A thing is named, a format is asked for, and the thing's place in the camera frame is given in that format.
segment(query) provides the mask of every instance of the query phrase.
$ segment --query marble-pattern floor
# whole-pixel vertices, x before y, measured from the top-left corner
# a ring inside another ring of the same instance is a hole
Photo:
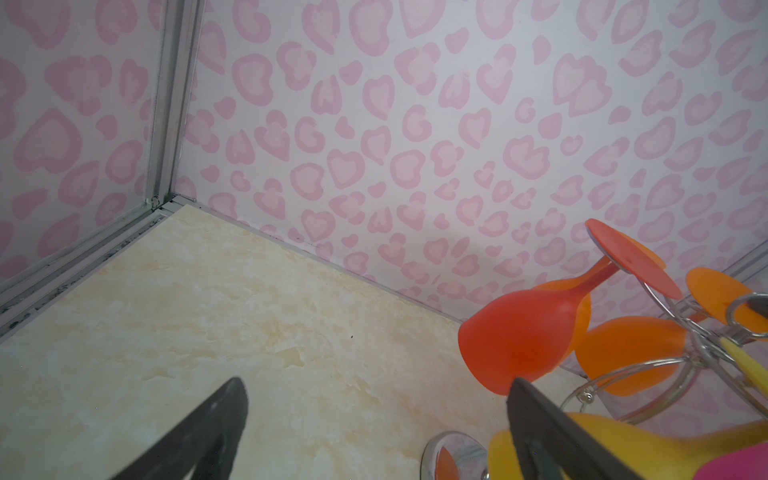
[[[231,376],[250,399],[231,478],[418,478],[435,434],[507,428],[457,330],[187,206],[0,345],[0,478],[108,478]]]

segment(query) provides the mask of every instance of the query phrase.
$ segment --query aluminum frame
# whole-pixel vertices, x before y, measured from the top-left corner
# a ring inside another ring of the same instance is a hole
[[[167,0],[144,204],[0,285],[0,343],[161,222],[184,127],[205,0]]]
[[[204,8],[205,0],[167,0],[145,190],[153,209],[172,197]]]

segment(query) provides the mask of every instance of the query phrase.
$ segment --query orange disc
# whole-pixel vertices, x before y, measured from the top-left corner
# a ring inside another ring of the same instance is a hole
[[[685,277],[690,294],[711,316],[727,324],[725,312],[735,299],[752,293],[747,286],[725,273],[700,266]],[[768,332],[768,319],[746,304],[736,309],[736,321],[755,333]]]
[[[576,359],[590,379],[649,360],[682,356],[686,331],[652,316],[623,316],[588,331],[576,347]],[[663,382],[677,366],[662,366],[619,380],[605,391],[630,396]]]
[[[680,287],[675,284],[674,280],[659,267],[653,258],[644,253],[622,232],[594,218],[587,220],[584,224],[587,226],[592,240],[626,271],[662,295],[674,300],[683,298],[683,292],[680,291]]]

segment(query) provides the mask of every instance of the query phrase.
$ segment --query silicone wine glass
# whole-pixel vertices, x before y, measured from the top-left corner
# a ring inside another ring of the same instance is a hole
[[[728,322],[725,312],[730,303],[742,295],[752,293],[752,290],[739,280],[703,266],[688,272],[685,283],[699,305],[726,325]],[[736,321],[755,333],[768,332],[768,319],[747,305],[742,305],[736,310]]]
[[[661,267],[662,269],[667,268],[667,264],[657,254],[655,254],[650,249],[648,249],[645,245],[636,241],[634,238],[629,237],[628,235],[625,235],[624,233],[621,233],[621,235],[624,236],[624,238],[626,238],[630,242],[632,242],[638,249],[640,249],[643,253],[645,253],[659,267]],[[600,258],[599,261],[595,265],[593,265],[592,268],[590,268],[586,273],[580,276],[577,276],[576,278],[567,278],[562,280],[552,280],[549,282],[544,282],[541,285],[535,286],[533,290],[566,290],[585,281],[587,278],[595,275],[598,271],[604,268],[611,268],[614,271],[618,271],[618,266],[616,266],[616,264],[613,263],[610,258],[603,255],[603,257]],[[584,335],[587,333],[587,330],[589,328],[589,321],[591,317],[592,317],[591,295],[587,295],[584,297],[581,303],[579,303],[578,310],[576,312],[576,325],[574,327],[574,335],[573,335],[573,338],[571,339],[571,344],[568,345],[568,349],[563,355],[563,360],[565,360],[565,357],[571,355],[571,352],[573,352],[574,349],[576,349],[576,347],[584,338]]]
[[[715,458],[768,439],[765,421],[688,439],[673,439],[599,415],[568,413],[568,416],[642,478],[690,480]],[[488,474],[490,478],[523,479],[509,430],[494,435],[488,445]]]
[[[611,275],[618,271],[618,267],[615,266],[613,262],[611,262],[611,259],[603,256],[601,259],[598,260],[598,262],[595,265],[592,266],[592,268],[587,270],[586,273],[580,276],[577,276],[576,278],[564,278],[562,280],[552,280],[549,282],[544,282],[540,285],[533,287],[532,290],[554,290],[554,291],[567,290],[577,285],[581,285],[588,278],[606,269],[611,269]],[[574,333],[571,336],[571,343],[568,344],[568,348],[565,350],[565,354],[563,355],[563,360],[565,360],[565,357],[571,355],[571,352],[574,351],[574,348],[576,348],[576,346],[579,344],[581,339],[584,338],[584,334],[587,332],[587,329],[589,328],[589,320],[591,317],[592,317],[592,298],[588,293],[587,295],[584,296],[583,299],[581,299],[581,302],[578,304],[578,308],[576,309],[576,323],[574,325]]]
[[[551,372],[571,344],[579,303],[613,273],[602,269],[568,290],[508,293],[483,307],[458,329],[472,375],[507,395],[515,377],[533,382]]]
[[[682,356],[686,330],[668,319],[623,316],[588,331],[576,347],[576,359],[591,379],[649,360]],[[616,396],[630,396],[663,382],[676,365],[636,373],[606,387]]]
[[[485,388],[506,395],[515,377],[533,382],[551,372],[574,341],[579,303],[618,267],[667,296],[683,296],[635,242],[599,220],[587,220],[585,225],[612,263],[601,260],[602,268],[567,290],[521,290],[500,296],[459,328],[462,357]]]

